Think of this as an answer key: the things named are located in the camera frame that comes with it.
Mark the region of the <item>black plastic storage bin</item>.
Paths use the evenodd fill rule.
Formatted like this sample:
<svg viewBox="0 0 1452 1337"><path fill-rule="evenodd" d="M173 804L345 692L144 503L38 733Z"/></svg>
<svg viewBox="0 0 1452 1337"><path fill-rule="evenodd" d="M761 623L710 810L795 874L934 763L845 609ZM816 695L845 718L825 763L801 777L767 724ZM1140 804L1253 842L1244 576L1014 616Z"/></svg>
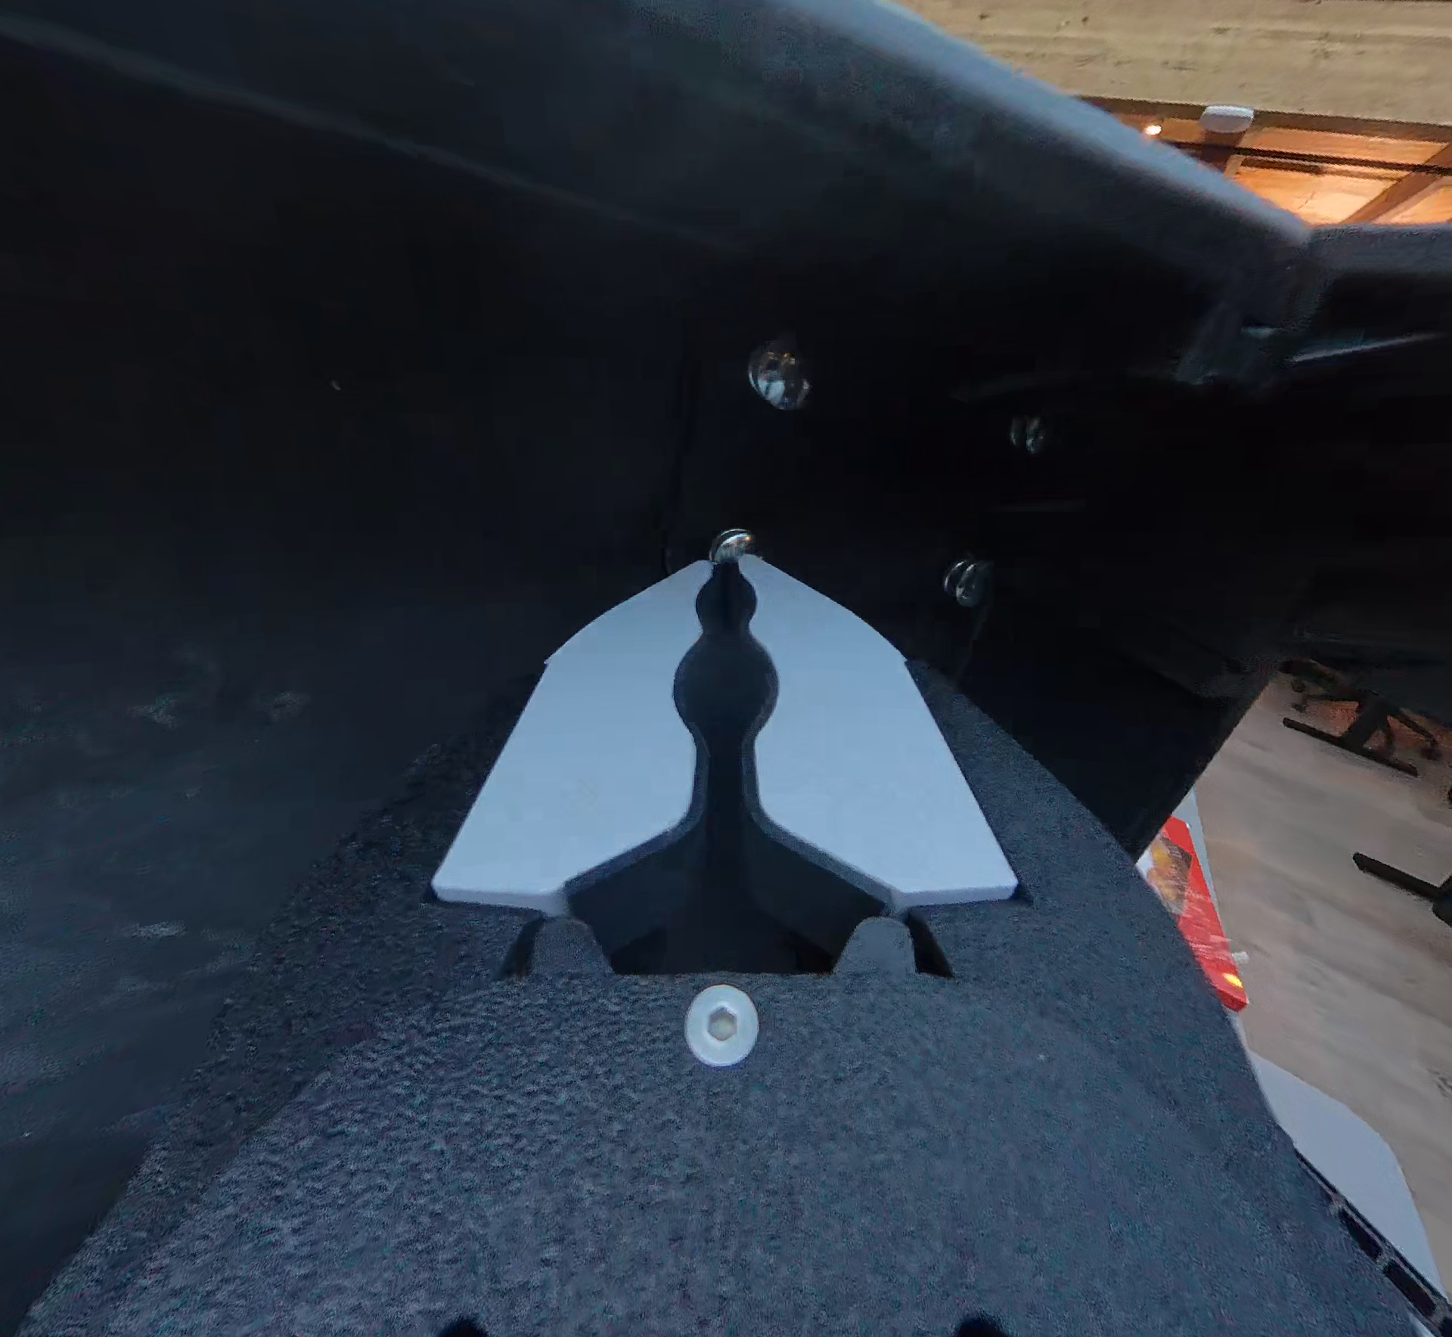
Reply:
<svg viewBox="0 0 1452 1337"><path fill-rule="evenodd" d="M1310 225L890 0L4 0L14 1333L1450 1333L1137 868L1271 674L1450 703L1450 223ZM1020 884L774 914L754 554ZM730 783L432 880L715 565Z"/></svg>

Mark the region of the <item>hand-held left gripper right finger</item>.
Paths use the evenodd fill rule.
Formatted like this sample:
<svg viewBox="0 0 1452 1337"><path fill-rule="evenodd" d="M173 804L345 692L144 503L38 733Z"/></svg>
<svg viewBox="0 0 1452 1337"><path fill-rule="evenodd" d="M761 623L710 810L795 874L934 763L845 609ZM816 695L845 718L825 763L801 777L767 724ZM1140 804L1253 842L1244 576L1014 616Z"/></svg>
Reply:
<svg viewBox="0 0 1452 1337"><path fill-rule="evenodd" d="M730 562L742 630L769 663L743 750L742 861L775 916L895 914L1020 886L907 656L764 557Z"/></svg>

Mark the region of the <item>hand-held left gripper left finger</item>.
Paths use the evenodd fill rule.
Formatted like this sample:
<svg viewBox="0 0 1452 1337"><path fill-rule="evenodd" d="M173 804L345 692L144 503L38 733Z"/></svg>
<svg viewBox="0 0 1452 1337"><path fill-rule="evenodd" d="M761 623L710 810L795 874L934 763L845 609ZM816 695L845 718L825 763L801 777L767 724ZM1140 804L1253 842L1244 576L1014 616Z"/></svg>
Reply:
<svg viewBox="0 0 1452 1337"><path fill-rule="evenodd" d="M548 659L432 878L450 904L562 914L693 830L730 783L715 710L684 710L701 559L600 613Z"/></svg>

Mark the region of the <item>black chair base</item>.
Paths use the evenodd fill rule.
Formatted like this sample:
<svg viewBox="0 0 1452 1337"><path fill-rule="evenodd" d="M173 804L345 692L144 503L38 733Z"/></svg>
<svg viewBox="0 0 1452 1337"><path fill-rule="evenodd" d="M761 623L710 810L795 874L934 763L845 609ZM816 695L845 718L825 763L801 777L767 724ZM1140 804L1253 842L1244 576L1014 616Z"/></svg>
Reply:
<svg viewBox="0 0 1452 1337"><path fill-rule="evenodd" d="M1345 672L1315 659L1289 657L1280 671L1289 677L1295 716L1285 716L1285 728L1362 760L1418 778L1422 766L1444 760L1441 736L1412 712L1382 692L1351 680ZM1350 707L1344 728L1312 724L1304 716L1313 707Z"/></svg>
<svg viewBox="0 0 1452 1337"><path fill-rule="evenodd" d="M1418 874L1410 874L1406 869L1397 868L1363 851L1356 851L1353 854L1353 863L1360 872L1422 899L1444 923L1451 927L1451 874L1448 874L1441 883L1433 883Z"/></svg>

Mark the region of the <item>white panel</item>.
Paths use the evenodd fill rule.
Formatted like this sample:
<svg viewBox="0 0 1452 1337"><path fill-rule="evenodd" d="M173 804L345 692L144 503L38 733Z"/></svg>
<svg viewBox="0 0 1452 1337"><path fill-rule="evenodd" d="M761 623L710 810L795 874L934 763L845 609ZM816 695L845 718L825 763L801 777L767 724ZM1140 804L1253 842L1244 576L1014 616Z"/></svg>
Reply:
<svg viewBox="0 0 1452 1337"><path fill-rule="evenodd" d="M1313 1173L1431 1296L1445 1297L1444 1273L1406 1172L1389 1141L1350 1105L1271 1058L1250 1051L1265 1100Z"/></svg>

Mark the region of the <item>red printed packet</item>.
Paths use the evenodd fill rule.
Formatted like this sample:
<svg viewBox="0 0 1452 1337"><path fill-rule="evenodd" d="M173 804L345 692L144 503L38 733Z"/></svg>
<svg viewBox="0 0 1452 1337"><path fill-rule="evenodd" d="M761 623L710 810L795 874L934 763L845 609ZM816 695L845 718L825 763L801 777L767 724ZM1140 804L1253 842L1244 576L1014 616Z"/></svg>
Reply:
<svg viewBox="0 0 1452 1337"><path fill-rule="evenodd" d="M1233 1016L1241 1014L1248 1007L1245 979L1189 821L1170 816L1135 868L1174 920L1220 1002Z"/></svg>

